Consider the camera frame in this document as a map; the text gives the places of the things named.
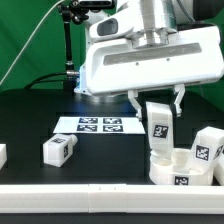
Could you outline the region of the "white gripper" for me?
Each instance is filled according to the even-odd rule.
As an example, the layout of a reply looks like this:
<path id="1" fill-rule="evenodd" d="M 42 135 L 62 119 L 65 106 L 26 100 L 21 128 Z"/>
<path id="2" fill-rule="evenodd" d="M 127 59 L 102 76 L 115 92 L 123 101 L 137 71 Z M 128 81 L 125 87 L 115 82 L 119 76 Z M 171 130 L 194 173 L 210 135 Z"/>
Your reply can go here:
<path id="1" fill-rule="evenodd" d="M 142 120 L 138 92 L 173 88 L 170 109 L 182 113 L 185 85 L 219 80 L 224 75 L 220 31 L 216 26 L 180 31 L 165 46 L 134 49 L 125 39 L 93 44 L 86 56 L 86 85 L 93 95 L 128 92 L 128 99 Z"/>

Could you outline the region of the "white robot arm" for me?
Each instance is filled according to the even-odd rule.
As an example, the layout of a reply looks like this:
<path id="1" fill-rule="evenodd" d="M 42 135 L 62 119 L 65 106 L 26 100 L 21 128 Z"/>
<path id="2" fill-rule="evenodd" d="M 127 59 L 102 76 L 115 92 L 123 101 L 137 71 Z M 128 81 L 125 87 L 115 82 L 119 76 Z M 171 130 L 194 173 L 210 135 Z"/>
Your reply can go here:
<path id="1" fill-rule="evenodd" d="M 190 85 L 218 81 L 224 74 L 220 31 L 188 24 L 178 0 L 117 0 L 112 16 L 89 14 L 86 59 L 77 93 L 89 97 L 126 94 L 141 116 L 140 92 L 172 88 L 172 109 Z"/>

